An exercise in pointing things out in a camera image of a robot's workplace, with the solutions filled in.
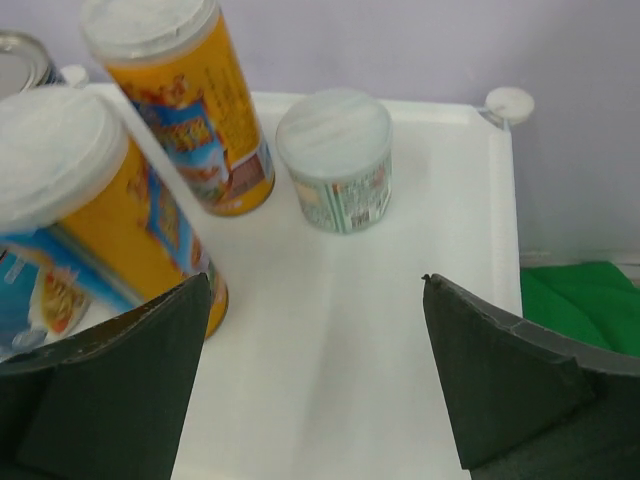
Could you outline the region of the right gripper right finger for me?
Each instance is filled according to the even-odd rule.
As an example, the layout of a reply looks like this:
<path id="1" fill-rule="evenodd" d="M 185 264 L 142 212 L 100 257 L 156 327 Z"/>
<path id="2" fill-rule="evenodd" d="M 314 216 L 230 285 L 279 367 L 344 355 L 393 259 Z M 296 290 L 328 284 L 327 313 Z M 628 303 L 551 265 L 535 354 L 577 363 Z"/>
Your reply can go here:
<path id="1" fill-rule="evenodd" d="M 463 469 L 474 479 L 635 479 L 639 361 L 496 307 L 440 275 L 423 308 Z"/>

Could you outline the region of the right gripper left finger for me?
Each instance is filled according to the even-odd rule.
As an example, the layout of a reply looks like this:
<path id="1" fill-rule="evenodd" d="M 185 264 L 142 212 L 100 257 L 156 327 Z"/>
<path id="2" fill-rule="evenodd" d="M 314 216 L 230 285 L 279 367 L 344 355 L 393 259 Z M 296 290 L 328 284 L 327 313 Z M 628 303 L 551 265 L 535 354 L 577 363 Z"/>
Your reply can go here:
<path id="1" fill-rule="evenodd" d="M 198 274 L 2 362 L 2 478 L 170 478 L 210 306 Z"/>

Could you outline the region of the tall can white lid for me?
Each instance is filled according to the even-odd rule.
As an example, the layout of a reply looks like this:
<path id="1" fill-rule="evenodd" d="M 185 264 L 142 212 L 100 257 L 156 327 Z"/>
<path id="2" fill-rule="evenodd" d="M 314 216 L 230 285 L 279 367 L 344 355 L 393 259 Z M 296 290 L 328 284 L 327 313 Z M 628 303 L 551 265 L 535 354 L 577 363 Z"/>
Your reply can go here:
<path id="1" fill-rule="evenodd" d="M 207 329 L 226 283 L 118 109 L 65 86 L 1 103 L 1 355 L 56 342 L 205 274 Z"/>

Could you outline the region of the clear-lid can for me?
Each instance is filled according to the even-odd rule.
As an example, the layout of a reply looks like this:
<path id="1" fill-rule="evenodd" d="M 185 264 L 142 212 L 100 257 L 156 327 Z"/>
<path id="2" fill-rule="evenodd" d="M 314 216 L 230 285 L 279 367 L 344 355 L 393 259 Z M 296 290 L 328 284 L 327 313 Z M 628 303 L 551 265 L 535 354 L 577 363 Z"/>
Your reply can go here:
<path id="1" fill-rule="evenodd" d="M 351 234 L 385 215 L 393 122 L 380 101 L 350 88 L 316 92 L 289 108 L 275 140 L 301 211 L 314 227 Z"/>

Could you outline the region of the blue can with pull-tab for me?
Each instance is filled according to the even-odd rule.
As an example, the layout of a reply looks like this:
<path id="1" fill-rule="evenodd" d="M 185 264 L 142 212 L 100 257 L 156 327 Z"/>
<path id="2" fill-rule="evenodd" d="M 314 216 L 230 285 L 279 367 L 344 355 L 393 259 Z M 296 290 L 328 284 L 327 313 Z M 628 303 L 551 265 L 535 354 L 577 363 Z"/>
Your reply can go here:
<path id="1" fill-rule="evenodd" d="M 66 84 L 45 46 L 34 36 L 2 30 L 0 41 L 2 99 L 33 88 Z"/>

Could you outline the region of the orange can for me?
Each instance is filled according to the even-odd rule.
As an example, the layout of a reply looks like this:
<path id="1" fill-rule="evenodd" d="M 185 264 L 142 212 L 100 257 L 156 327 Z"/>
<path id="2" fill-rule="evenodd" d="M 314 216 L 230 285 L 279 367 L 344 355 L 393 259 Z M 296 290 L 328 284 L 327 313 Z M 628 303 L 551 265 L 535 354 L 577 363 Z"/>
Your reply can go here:
<path id="1" fill-rule="evenodd" d="M 88 1 L 81 31 L 209 213 L 262 205 L 275 171 L 216 1 Z"/>

